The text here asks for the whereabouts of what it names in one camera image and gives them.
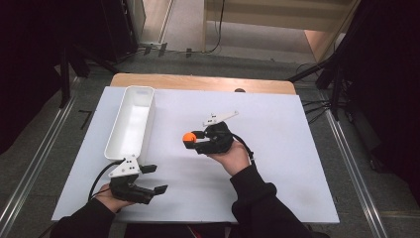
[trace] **gray floor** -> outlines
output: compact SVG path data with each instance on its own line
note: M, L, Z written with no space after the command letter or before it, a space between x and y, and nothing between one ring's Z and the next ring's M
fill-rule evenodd
M163 42L173 51L201 51L204 1L174 0ZM219 23L207 22L206 50L218 42ZM314 63L303 30L222 24L220 48L213 55L254 60Z
M178 3L179 1L174 2L174 10L179 7ZM176 36L174 26L170 24L179 21L173 20L173 16L178 13L172 11L171 14L172 22L169 22L164 37L168 42L168 48L177 51L184 51L181 50L184 48L194 49L192 43L181 44L181 42L192 39L189 38L190 35L187 38L189 40L171 40L179 38L179 36ZM239 26L237 31L243 30L243 26ZM235 43L229 43L229 39L235 39L235 36L227 34L226 38L223 35L222 51L216 56L196 54L188 59L184 54L166 53L163 57L159 57L157 52L152 52L147 56L143 56L143 54L132 56L117 64L116 67L122 71L137 73L193 74L280 80L294 75L297 71L314 62L309 57L309 46L305 44L305 40L299 31L284 30L283 34L282 37L288 38L288 40L282 42L284 45L276 46L280 49L279 51L270 49L261 51L256 45L253 45L255 41L252 40L243 43L240 50L231 48L229 45L235 45ZM251 39L253 34L249 33L248 36ZM309 64L299 68L302 63ZM92 72L89 77L82 78L78 89L73 91L75 101L71 111L47 156L40 174L35 180L34 186L16 217L8 237L38 237L52 224L51 217L56 201L60 196L88 128L88 125L82 128L86 120L86 113L79 111L94 111L103 88L109 85L112 78L112 74L102 67L96 65L90 67ZM314 86L315 79L316 75L313 74L295 83L296 91L302 100L320 99L319 90ZM13 147L0 155L0 205L2 207L18 186L21 177L37 152L58 111L59 101L60 95L58 93L28 125ZM356 129L348 123L343 112L340 111L340 113L345 135L368 190L373 197L374 204L381 214L388 237L418 237L420 234L420 210L411 196L407 184L393 174L378 174L370 169L368 153L361 143ZM308 119L316 114L309 114ZM351 178L347 173L344 159L326 115L322 115L311 124L310 128L341 219L340 224L309 224L310 227L313 230L325 232L331 237L374 237ZM115 224L110 237L122 237L121 232L124 226L124 224Z

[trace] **wire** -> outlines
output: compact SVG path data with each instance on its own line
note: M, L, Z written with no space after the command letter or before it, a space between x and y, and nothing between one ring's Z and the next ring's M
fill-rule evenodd
M322 69L322 67L320 67L318 63L310 63L310 62L306 62L306 63L301 64L301 65L300 65L300 66L296 69L295 75L297 75L297 73L298 73L299 69L300 69L302 66L307 65L307 64L312 64L311 66L317 66L317 67L318 67L318 70L321 70L321 69Z
M305 111L305 115L308 115L309 113L314 112L314 111L318 111L319 109L322 109L322 108L330 108L330 105L329 104L328 105L322 105L322 106L319 106L319 107L309 109L309 110Z
M216 47L213 48L213 50L204 52L204 54L211 54L213 53L220 45L220 41L222 40L222 22L223 22L223 13L225 12L225 0L223 0L222 3L222 11L220 13L220 21L219 21L219 39L217 41Z
M314 118L312 118L310 121L308 121L308 124L312 124L314 123L316 120L318 120L318 118L320 118L327 110L329 110L330 108L325 108L321 113L319 113L318 115L316 115Z
M211 132L211 134L212 135L215 135L215 134L230 135L234 137L235 139L237 139L237 141L239 141L242 145L244 145L245 150L247 150L248 156L250 157L251 164L253 164L253 166L256 167L256 162L254 161L254 152L251 151L251 149L247 146L247 143L245 143L245 141L241 137L231 132L224 132L224 131L213 131Z
M330 100L318 100L318 101L304 101L304 100L302 100L302 102L306 102L305 104L302 104L302 106L308 106L310 104L314 104L314 103L318 103L318 102L330 102Z
M105 190L101 190L101 191L95 192L95 193L92 194L92 197L95 196L95 195L97 195L97 194L99 194L99 193L102 193L104 191L107 191L109 189L111 189L111 188L106 188Z
M300 100L301 102L328 102L330 100L315 100L315 101L311 101L311 100Z
M113 163L111 163L111 164L109 164L108 166L106 166L102 171L101 171L101 173L99 173L99 175L98 175L98 177L96 177L96 180L95 180L95 182L93 183L93 185L92 185L92 188L90 188L90 192L89 192L89 197L88 197L88 199L87 199L87 201L89 201L89 200L91 200L92 198L93 198L93 189L95 189L95 186L96 186L96 184L98 183L98 181L99 181L99 179L101 179L101 177L102 177L102 175L106 172L106 171L108 171L108 169L109 168L111 168L111 167L113 167L113 166L118 166L118 165L121 165L121 164L123 164L123 162L125 162L126 161L126 159L124 158L124 160L122 160L122 161L118 161L118 162L113 162Z

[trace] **orange object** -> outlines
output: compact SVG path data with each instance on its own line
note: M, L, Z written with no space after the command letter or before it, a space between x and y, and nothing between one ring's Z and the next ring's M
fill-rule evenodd
M185 135L182 137L182 141L184 142L196 142L197 137L192 132L185 133Z

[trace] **person's left hand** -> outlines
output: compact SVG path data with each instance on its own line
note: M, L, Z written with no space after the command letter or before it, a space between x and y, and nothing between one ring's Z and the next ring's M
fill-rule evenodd
M124 201L115 198L112 195L109 183L102 185L99 192L100 193L97 193L95 195L95 198L102 202L106 207L108 207L108 209L110 209L114 213L117 213L117 211L119 211L123 207L135 204L135 202L132 201Z

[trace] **aluminum rail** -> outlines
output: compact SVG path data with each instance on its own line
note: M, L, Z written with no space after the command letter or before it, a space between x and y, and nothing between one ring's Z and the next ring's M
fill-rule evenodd
M320 97L322 100L328 100L328 96L325 92L321 91ZM353 157L353 153L347 143L341 124L339 121L334 119L330 110L327 111L327 118L342 153L353 186L358 194L359 201L362 205L362 209L364 210L367 223L370 226L373 237L387 238L388 235L386 234L385 227L382 224L379 212L374 205L373 198L368 191L365 180L358 168L355 158Z
M67 119L69 112L71 111L77 95L77 88L79 84L80 78L76 77L71 86L73 96L70 97L70 100L65 104L63 108L58 110L49 130L44 136L44 139L38 147L34 157L32 158L31 163L22 176L21 181L19 182L15 191L9 197L0 216L0 238L6 238L12 229L16 217L19 215L19 212L21 211L21 208L24 205L32 186L34 185L45 161L47 160L55 139L58 136L62 125Z

